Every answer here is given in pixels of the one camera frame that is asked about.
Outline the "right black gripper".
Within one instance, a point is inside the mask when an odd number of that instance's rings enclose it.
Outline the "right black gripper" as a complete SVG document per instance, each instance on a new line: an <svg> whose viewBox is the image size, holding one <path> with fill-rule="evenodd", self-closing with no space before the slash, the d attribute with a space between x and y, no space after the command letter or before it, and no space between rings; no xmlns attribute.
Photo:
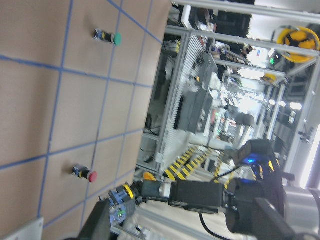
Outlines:
<svg viewBox="0 0 320 240"><path fill-rule="evenodd" d="M254 180L235 177L227 186L226 226L232 233L252 234L255 198L269 201L283 217L284 187L281 167L271 141L249 140L239 150L227 149L224 158L236 167L250 167ZM224 207L225 186L215 182L178 180L171 184L168 205L186 211L217 214Z"/></svg>

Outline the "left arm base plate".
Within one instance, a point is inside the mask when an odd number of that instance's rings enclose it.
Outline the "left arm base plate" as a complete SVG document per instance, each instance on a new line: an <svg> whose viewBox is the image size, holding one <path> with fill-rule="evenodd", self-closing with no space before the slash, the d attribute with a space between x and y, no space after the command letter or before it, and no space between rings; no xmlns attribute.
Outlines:
<svg viewBox="0 0 320 240"><path fill-rule="evenodd" d="M1 240L41 240L43 236L44 218L33 219L9 234L1 237Z"/></svg>

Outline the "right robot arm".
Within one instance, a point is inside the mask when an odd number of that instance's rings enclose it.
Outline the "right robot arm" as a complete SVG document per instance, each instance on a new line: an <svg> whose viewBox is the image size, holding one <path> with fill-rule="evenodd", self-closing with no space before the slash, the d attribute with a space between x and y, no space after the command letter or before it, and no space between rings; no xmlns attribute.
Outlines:
<svg viewBox="0 0 320 240"><path fill-rule="evenodd" d="M178 180L171 184L168 204L200 214L223 211L231 233L259 240L319 239L319 190L283 185L292 175L281 171L269 140L249 140L233 161L250 167L255 179L235 177L228 185Z"/></svg>

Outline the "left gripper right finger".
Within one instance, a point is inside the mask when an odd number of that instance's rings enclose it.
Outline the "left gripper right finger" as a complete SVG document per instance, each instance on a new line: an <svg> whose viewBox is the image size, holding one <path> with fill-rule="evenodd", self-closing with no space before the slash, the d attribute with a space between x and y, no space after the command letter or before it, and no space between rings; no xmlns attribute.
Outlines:
<svg viewBox="0 0 320 240"><path fill-rule="evenodd" d="M293 240L295 232L265 198L253 200L253 235L258 240Z"/></svg>

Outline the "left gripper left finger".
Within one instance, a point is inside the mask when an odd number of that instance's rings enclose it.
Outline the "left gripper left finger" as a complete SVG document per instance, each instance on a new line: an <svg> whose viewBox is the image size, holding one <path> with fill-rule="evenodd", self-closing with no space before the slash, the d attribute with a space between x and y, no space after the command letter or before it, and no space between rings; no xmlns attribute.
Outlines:
<svg viewBox="0 0 320 240"><path fill-rule="evenodd" d="M79 240L109 240L111 235L110 201L98 201L78 235Z"/></svg>

